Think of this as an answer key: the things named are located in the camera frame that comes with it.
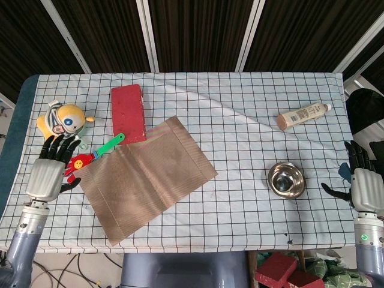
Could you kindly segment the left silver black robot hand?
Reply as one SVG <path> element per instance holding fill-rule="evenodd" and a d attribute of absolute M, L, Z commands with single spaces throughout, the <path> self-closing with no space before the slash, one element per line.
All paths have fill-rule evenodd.
<path fill-rule="evenodd" d="M 80 140 L 74 136 L 64 139 L 63 135 L 46 139 L 39 157 L 34 161 L 26 187 L 27 195 L 37 201 L 51 202 L 60 193 L 74 189 L 80 178 L 69 184 L 63 183 L 64 172 Z"/>

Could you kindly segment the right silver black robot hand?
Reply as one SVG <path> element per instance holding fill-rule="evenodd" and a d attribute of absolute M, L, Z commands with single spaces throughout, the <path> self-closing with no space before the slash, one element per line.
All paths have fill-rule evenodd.
<path fill-rule="evenodd" d="M 348 193 L 321 186 L 329 195 L 350 203 L 357 212 L 383 217 L 383 175 L 376 171 L 368 152 L 354 140 L 344 143 L 349 156 L 351 186 Z"/>

